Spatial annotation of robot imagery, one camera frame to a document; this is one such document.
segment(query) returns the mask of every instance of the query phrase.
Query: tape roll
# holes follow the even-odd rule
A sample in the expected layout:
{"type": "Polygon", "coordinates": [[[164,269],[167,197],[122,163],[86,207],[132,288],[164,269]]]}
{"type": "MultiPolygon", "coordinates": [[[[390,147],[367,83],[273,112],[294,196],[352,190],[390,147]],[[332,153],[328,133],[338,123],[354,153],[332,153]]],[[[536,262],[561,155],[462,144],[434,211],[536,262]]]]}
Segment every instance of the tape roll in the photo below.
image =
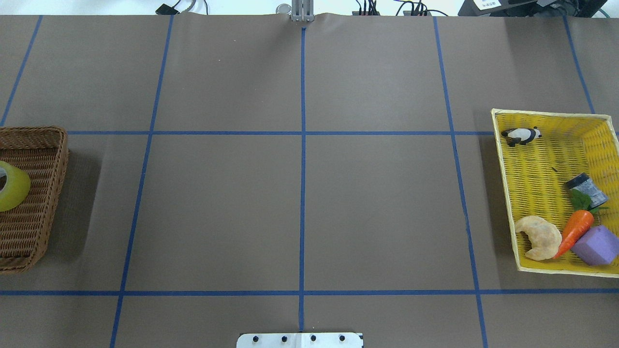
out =
{"type": "Polygon", "coordinates": [[[30,191],[30,177],[25,171],[0,161],[0,212],[17,207],[26,199],[30,191]]]}

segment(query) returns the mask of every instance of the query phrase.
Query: vertical blue line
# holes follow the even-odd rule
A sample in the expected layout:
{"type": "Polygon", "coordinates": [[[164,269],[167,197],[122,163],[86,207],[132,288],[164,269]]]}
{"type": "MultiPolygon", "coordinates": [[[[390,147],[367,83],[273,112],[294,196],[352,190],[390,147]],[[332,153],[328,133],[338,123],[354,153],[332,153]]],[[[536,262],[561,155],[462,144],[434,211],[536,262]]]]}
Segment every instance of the vertical blue line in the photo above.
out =
{"type": "Polygon", "coordinates": [[[172,35],[172,23],[174,22],[174,16],[170,16],[170,22],[168,24],[168,34],[165,39],[165,47],[163,49],[163,58],[161,60],[161,69],[159,70],[159,81],[157,82],[157,91],[155,93],[155,101],[153,104],[153,113],[150,118],[150,130],[148,140],[146,141],[146,150],[144,151],[144,161],[142,163],[142,174],[140,175],[140,183],[137,188],[136,206],[133,210],[133,220],[131,222],[131,232],[129,233],[129,242],[127,244],[127,253],[124,257],[123,266],[123,278],[120,284],[120,295],[118,295],[118,303],[116,304],[116,315],[114,317],[114,326],[112,327],[112,335],[110,339],[110,348],[114,348],[116,345],[116,334],[118,333],[118,324],[120,322],[120,314],[123,309],[124,290],[127,284],[127,273],[129,272],[129,262],[131,261],[131,253],[133,251],[133,240],[136,236],[137,217],[140,211],[140,204],[142,201],[142,191],[144,189],[144,180],[146,178],[146,169],[149,164],[150,145],[152,143],[153,131],[155,129],[155,121],[157,120],[157,108],[159,106],[159,95],[161,93],[161,86],[163,84],[163,74],[165,72],[165,63],[168,57],[168,48],[170,47],[170,37],[172,35]]]}
{"type": "Polygon", "coordinates": [[[595,108],[593,107],[591,96],[589,95],[589,89],[587,88],[587,84],[584,82],[584,76],[582,76],[580,63],[578,63],[578,57],[576,56],[574,41],[572,41],[572,33],[569,30],[568,18],[565,16],[563,16],[563,25],[565,25],[565,32],[568,34],[569,48],[572,50],[572,58],[574,58],[576,72],[578,73],[578,78],[581,80],[582,89],[584,90],[584,96],[587,98],[587,103],[589,104],[589,110],[591,111],[591,113],[595,113],[595,108]]]}
{"type": "Polygon", "coordinates": [[[305,30],[301,28],[301,204],[299,233],[299,331],[305,326],[305,30]]]}
{"type": "Polygon", "coordinates": [[[436,49],[438,51],[438,63],[441,68],[441,79],[443,80],[443,94],[445,97],[445,108],[447,109],[447,119],[449,121],[449,132],[451,133],[451,147],[454,152],[454,161],[456,163],[456,174],[458,178],[458,187],[460,190],[460,202],[462,204],[462,212],[464,213],[464,222],[466,225],[467,239],[469,242],[469,259],[470,268],[473,274],[473,285],[475,286],[475,298],[477,300],[477,314],[479,315],[479,325],[482,333],[482,342],[484,348],[488,347],[488,339],[486,336],[486,324],[483,319],[482,297],[479,293],[479,281],[477,279],[477,265],[475,264],[475,251],[473,249],[473,238],[470,234],[469,212],[466,206],[466,197],[464,196],[464,185],[462,183],[462,172],[460,169],[460,158],[458,156],[458,148],[456,143],[456,132],[454,130],[454,120],[451,114],[451,104],[449,102],[449,92],[447,89],[447,78],[445,78],[445,65],[443,63],[443,51],[441,49],[441,38],[438,32],[438,22],[436,17],[434,20],[434,33],[436,36],[436,49]]]}
{"type": "Polygon", "coordinates": [[[35,43],[35,38],[37,37],[38,29],[41,27],[42,20],[43,20],[43,16],[40,15],[37,21],[37,24],[35,25],[35,30],[34,32],[32,32],[32,37],[30,38],[30,43],[28,44],[28,49],[26,50],[26,54],[24,55],[24,58],[22,59],[22,65],[19,67],[19,71],[17,72],[17,77],[15,78],[13,89],[11,90],[11,94],[9,95],[9,100],[6,102],[6,107],[4,108],[4,113],[2,114],[2,120],[0,121],[0,127],[4,127],[6,118],[7,116],[9,116],[9,110],[11,110],[11,104],[13,104],[13,98],[15,97],[15,92],[17,91],[19,80],[22,79],[22,74],[24,73],[26,62],[28,61],[28,57],[30,56],[30,51],[32,51],[32,46],[35,43]]]}

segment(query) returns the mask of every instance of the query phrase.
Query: toy carrot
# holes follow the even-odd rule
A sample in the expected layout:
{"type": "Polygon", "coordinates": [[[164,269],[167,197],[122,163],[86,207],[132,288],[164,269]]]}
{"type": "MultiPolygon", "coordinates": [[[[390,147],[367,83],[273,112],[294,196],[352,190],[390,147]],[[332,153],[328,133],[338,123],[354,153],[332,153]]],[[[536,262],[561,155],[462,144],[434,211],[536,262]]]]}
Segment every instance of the toy carrot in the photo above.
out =
{"type": "Polygon", "coordinates": [[[582,237],[593,225],[593,214],[597,213],[600,209],[608,209],[607,207],[595,207],[589,209],[591,206],[591,197],[578,191],[577,189],[571,189],[571,202],[576,209],[569,217],[568,223],[565,225],[563,232],[561,233],[562,241],[559,245],[559,251],[553,256],[553,259],[559,258],[570,250],[574,244],[582,237]]]}

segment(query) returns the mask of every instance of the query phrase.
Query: white floor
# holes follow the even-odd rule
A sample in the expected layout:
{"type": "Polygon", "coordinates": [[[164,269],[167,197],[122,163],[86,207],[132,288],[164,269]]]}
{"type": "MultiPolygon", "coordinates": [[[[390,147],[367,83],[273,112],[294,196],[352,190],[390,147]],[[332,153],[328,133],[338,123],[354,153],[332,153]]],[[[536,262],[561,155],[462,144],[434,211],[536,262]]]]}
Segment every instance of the white floor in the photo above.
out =
{"type": "MultiPolygon", "coordinates": [[[[129,15],[155,14],[156,8],[162,3],[174,5],[175,0],[21,0],[0,1],[0,14],[46,14],[46,15],[129,15]]],[[[273,14],[275,8],[287,0],[207,0],[210,14],[273,14]]],[[[462,6],[462,0],[424,0],[431,9],[441,10],[448,15],[457,15],[462,6]]],[[[186,9],[191,0],[181,0],[177,9],[186,9]]],[[[381,15],[395,15],[400,3],[391,0],[378,2],[381,15]]],[[[206,13],[203,0],[197,0],[191,12],[206,13]]],[[[355,0],[316,0],[314,13],[325,12],[335,14],[350,14],[358,9],[355,0]]],[[[611,17],[619,17],[619,0],[609,0],[603,9],[611,17]]],[[[603,17],[599,12],[596,17],[603,17]]]]}

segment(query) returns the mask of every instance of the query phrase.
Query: purple sponge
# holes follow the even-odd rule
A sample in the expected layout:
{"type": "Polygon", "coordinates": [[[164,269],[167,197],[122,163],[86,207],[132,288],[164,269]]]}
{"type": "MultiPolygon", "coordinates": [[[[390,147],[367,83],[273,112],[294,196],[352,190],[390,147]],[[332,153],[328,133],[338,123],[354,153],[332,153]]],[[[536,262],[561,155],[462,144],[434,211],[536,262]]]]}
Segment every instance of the purple sponge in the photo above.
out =
{"type": "Polygon", "coordinates": [[[572,251],[590,266],[610,264],[619,254],[619,238],[606,227],[595,226],[574,244],[572,251]]]}

